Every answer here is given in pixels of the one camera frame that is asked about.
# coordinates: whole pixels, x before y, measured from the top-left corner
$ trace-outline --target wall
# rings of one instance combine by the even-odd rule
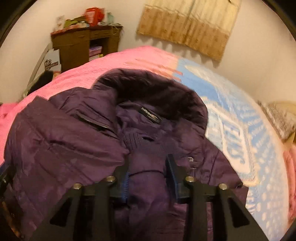
[[[242,0],[220,64],[188,47],[136,35],[144,3],[145,0],[38,0],[18,20],[0,48],[0,101],[15,101],[25,89],[50,41],[55,18],[63,14],[74,18],[92,6],[106,7],[115,21],[125,27],[119,50],[153,45],[204,64],[256,99],[296,101],[296,42],[261,0]]]

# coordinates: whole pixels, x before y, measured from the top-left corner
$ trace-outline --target clothing tag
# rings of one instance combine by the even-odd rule
[[[161,123],[161,118],[156,116],[155,114],[153,114],[150,110],[141,107],[141,109],[139,110],[139,112],[146,116],[149,120],[151,120],[154,123],[160,124]]]

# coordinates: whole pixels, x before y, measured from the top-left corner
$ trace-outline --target wooden desk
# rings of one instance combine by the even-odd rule
[[[52,33],[52,46],[59,49],[62,72],[87,63],[92,45],[102,46],[104,56],[117,52],[121,29],[122,26],[95,26]]]

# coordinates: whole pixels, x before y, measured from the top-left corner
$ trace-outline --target beige curtain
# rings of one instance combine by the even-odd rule
[[[147,0],[138,34],[183,44],[220,61],[241,0]]]

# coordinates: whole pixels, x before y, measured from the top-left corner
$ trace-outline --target red container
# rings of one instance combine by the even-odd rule
[[[104,18],[104,9],[92,7],[85,10],[85,18],[90,26],[96,26]]]

